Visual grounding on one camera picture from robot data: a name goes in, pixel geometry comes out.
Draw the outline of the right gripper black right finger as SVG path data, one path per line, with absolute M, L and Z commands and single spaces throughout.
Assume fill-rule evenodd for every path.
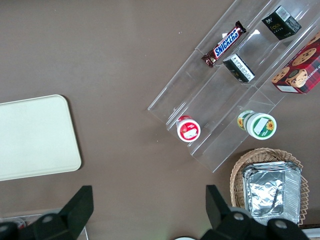
M 211 224 L 202 240 L 307 240 L 293 222 L 274 218 L 267 225 L 238 210 L 230 210 L 216 185 L 207 185 L 205 206 Z

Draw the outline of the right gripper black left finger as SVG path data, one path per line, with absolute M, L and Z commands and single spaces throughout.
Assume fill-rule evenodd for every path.
M 13 221 L 0 224 L 2 240 L 76 240 L 94 211 L 93 188 L 82 186 L 58 212 L 42 215 L 19 229 Z

